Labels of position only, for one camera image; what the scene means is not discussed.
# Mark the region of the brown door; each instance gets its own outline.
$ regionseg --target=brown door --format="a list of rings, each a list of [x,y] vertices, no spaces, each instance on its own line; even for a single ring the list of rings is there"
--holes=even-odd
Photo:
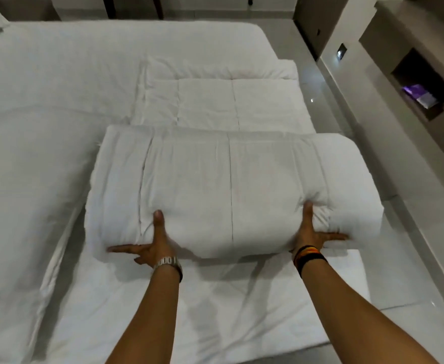
[[[315,60],[322,54],[347,1],[298,0],[294,20]]]

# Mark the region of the purple package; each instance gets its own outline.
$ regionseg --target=purple package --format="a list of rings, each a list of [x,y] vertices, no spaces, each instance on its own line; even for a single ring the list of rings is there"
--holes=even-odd
[[[429,109],[437,103],[437,99],[420,84],[402,87],[402,89],[425,109]]]

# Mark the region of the wall light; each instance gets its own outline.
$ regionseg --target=wall light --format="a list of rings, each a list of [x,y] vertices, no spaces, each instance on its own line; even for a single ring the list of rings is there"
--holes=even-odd
[[[343,56],[345,56],[345,52],[347,51],[347,48],[345,47],[345,45],[342,43],[340,45],[340,48],[338,49],[338,51],[336,52],[336,57],[341,60],[343,59]]]

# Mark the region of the forearm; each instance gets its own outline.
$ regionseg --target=forearm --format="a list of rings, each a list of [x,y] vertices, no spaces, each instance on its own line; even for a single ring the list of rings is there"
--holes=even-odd
[[[324,260],[307,262],[302,279],[343,364],[437,363],[411,336],[349,287]]]
[[[156,269],[143,300],[107,364],[168,364],[175,337],[180,275],[170,265]]]

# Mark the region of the silver watch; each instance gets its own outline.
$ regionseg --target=silver watch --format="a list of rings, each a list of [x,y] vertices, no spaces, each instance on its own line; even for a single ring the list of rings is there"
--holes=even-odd
[[[182,271],[182,266],[181,266],[180,262],[178,261],[177,257],[161,258],[160,261],[157,264],[155,264],[155,266],[153,267],[153,271],[151,274],[153,274],[157,270],[158,267],[160,267],[161,265],[164,265],[164,264],[169,264],[178,271],[178,273],[180,274],[180,282],[181,282],[182,278],[183,278],[183,271]]]

